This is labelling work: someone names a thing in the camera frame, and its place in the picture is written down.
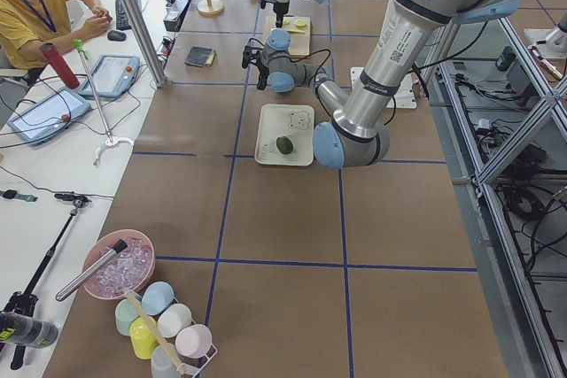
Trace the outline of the wooden cutting board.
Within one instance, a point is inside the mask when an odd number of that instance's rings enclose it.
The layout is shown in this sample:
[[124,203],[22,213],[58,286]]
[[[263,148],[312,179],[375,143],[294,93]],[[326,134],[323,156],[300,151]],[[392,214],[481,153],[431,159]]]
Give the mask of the wooden cutting board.
[[[276,17],[267,16],[264,20],[262,42],[269,54],[287,53],[291,58],[303,58],[310,53],[311,20],[309,17],[284,17],[291,23],[289,26],[276,27]],[[307,26],[299,28],[305,34],[290,34],[284,28],[297,28],[293,25],[295,19],[305,19]]]

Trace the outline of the dark sponge cloth pad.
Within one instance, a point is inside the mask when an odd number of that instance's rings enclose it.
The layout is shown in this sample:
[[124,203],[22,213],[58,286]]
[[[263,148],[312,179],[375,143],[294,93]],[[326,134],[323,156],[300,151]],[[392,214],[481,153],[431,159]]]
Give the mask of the dark sponge cloth pad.
[[184,60],[186,66],[199,68],[209,67],[216,57],[216,50],[200,46],[192,46]]

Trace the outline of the wooden mug tree stand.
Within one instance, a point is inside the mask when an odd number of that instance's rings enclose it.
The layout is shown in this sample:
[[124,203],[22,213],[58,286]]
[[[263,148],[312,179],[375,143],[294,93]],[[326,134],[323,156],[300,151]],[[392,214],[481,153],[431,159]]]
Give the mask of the wooden mug tree stand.
[[201,0],[197,4],[197,11],[204,17],[218,16],[224,11],[224,3],[221,0]]

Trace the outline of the white bear tray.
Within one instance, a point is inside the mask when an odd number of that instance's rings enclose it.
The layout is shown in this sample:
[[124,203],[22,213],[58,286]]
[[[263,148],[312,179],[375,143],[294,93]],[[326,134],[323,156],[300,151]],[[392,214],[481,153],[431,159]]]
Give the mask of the white bear tray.
[[[265,104],[260,110],[254,158],[268,166],[309,166],[314,159],[312,138],[315,110],[309,105]],[[287,136],[293,153],[283,155],[276,148],[276,138]]]

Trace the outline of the green lime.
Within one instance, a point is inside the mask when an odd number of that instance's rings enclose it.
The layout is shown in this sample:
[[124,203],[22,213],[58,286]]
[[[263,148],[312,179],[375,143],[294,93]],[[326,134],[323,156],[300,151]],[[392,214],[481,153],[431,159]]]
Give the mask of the green lime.
[[279,136],[276,138],[276,148],[283,155],[289,155],[293,153],[294,145],[289,137]]

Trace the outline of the black computer mouse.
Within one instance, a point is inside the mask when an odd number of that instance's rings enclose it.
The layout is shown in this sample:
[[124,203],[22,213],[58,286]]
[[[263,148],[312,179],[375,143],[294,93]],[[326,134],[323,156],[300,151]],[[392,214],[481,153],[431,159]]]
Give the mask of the black computer mouse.
[[123,42],[127,39],[127,35],[120,30],[110,30],[107,39],[111,42]]

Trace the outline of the far teach pendant tablet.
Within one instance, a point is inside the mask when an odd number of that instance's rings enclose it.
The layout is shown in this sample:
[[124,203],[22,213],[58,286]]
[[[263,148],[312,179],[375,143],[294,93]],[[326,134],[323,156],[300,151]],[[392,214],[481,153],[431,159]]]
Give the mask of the far teach pendant tablet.
[[88,66],[88,71],[101,98],[115,99],[134,83],[140,67],[140,58],[127,55],[101,55]]

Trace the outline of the metal grabber stick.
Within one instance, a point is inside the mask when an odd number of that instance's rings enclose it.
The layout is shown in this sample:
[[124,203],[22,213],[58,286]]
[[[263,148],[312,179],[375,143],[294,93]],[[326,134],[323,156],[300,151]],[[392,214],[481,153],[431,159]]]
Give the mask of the metal grabber stick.
[[104,113],[104,110],[103,110],[103,105],[102,105],[101,100],[100,100],[100,96],[97,93],[97,88],[96,88],[94,79],[92,77],[92,73],[90,72],[89,66],[87,64],[87,54],[86,54],[85,49],[83,48],[82,40],[75,39],[73,41],[73,44],[74,44],[75,49],[79,53],[79,57],[81,59],[84,71],[85,71],[86,76],[87,76],[88,83],[89,83],[90,88],[91,88],[91,93],[92,93],[94,100],[96,102],[97,110],[98,110],[99,116],[102,120],[102,124],[103,124],[104,130],[105,130],[106,140],[104,141],[104,143],[100,147],[98,147],[96,149],[95,159],[93,161],[93,166],[99,166],[102,153],[106,149],[113,148],[113,147],[119,145],[120,143],[127,143],[130,146],[134,146],[134,140],[131,139],[130,137],[126,137],[126,136],[122,137],[122,136],[117,136],[117,135],[113,134],[113,131],[110,129],[110,127],[107,123],[105,113]]

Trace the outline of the person in yellow shirt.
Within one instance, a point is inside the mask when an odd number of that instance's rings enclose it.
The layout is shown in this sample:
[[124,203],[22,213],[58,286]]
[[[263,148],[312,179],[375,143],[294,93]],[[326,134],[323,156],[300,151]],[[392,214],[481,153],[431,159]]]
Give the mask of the person in yellow shirt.
[[111,28],[110,12],[100,0],[79,0],[91,11],[82,26],[73,30],[67,2],[70,0],[1,0],[1,48],[10,64],[20,70],[47,65],[41,47],[53,44],[59,53],[105,35]]

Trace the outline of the blue cup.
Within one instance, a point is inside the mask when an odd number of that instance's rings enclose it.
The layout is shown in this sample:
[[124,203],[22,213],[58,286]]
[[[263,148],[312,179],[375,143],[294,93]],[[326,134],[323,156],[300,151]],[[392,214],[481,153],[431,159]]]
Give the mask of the blue cup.
[[173,287],[168,282],[153,282],[143,294],[141,305],[148,315],[159,315],[175,299]]

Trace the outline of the white cup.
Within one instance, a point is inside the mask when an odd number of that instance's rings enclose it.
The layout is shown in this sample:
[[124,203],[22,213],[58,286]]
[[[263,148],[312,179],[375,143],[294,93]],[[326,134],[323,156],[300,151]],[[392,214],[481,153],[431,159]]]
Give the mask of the white cup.
[[172,338],[192,323],[192,313],[187,305],[170,305],[160,316],[157,328],[164,338]]

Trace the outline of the wooden stick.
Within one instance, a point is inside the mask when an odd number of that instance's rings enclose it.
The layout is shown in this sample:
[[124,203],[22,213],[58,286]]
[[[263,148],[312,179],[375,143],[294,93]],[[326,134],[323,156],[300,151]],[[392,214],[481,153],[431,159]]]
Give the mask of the wooden stick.
[[158,341],[160,347],[170,358],[170,360],[175,366],[176,371],[180,374],[180,376],[188,375],[189,374],[188,366],[180,360],[180,358],[176,354],[176,351],[168,345],[167,340],[159,332],[157,326],[152,321],[152,318],[145,312],[140,301],[134,295],[134,292],[130,289],[126,289],[123,291],[123,293],[125,298],[132,304],[134,309],[137,311],[138,315],[143,320],[146,327],[150,330],[151,334]]

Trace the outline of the green cup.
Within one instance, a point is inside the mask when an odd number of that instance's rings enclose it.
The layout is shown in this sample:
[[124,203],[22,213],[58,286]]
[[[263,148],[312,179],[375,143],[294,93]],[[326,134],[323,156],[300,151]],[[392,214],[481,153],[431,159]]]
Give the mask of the green cup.
[[138,317],[139,315],[132,304],[126,298],[122,299],[114,310],[117,331],[123,336],[129,336],[130,327]]

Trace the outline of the yellow cup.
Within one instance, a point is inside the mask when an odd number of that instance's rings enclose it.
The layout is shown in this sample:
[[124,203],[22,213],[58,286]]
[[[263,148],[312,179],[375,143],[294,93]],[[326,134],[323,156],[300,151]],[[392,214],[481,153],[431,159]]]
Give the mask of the yellow cup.
[[147,328],[141,317],[136,318],[130,325],[129,338],[137,358],[149,360],[154,350],[159,346],[158,340]]

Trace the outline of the black selfie stick tripod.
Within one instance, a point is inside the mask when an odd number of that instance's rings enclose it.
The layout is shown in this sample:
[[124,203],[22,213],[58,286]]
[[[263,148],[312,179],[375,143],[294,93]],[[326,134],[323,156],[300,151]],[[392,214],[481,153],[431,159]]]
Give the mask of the black selfie stick tripod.
[[14,335],[14,331],[16,329],[14,322],[12,324],[9,323],[8,315],[15,316],[16,314],[19,314],[21,316],[29,318],[32,318],[34,316],[35,305],[39,300],[39,297],[36,296],[33,291],[37,283],[40,281],[43,273],[47,269],[50,261],[53,259],[57,246],[61,241],[63,235],[65,234],[68,226],[70,225],[72,219],[78,214],[81,208],[84,208],[88,203],[91,202],[91,200],[86,195],[79,195],[73,192],[56,193],[54,197],[61,201],[71,202],[74,207],[69,213],[69,217],[67,218],[64,226],[61,228],[54,243],[46,251],[39,267],[37,267],[37,269],[35,270],[34,275],[32,276],[26,288],[23,291],[15,291],[11,295],[5,308],[1,311],[1,349],[3,349],[5,345],[9,343],[9,337]]

